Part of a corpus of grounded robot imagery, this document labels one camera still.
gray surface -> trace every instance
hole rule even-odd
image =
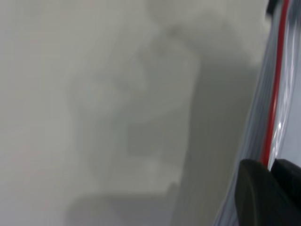
[[[208,185],[211,172],[221,173],[219,187],[194,190],[208,202],[217,194],[212,209],[200,206],[209,222],[227,189],[251,74],[262,59],[264,6],[1,0],[0,225],[93,226],[99,216],[113,225],[160,225],[152,222],[156,214],[165,224],[188,143],[217,151],[196,168]],[[193,128],[193,121],[212,130]],[[189,131],[207,139],[194,133],[188,140]],[[219,159],[223,167],[209,171],[210,158],[224,150],[210,142],[216,133],[229,153]],[[163,213],[147,211],[163,203]]]

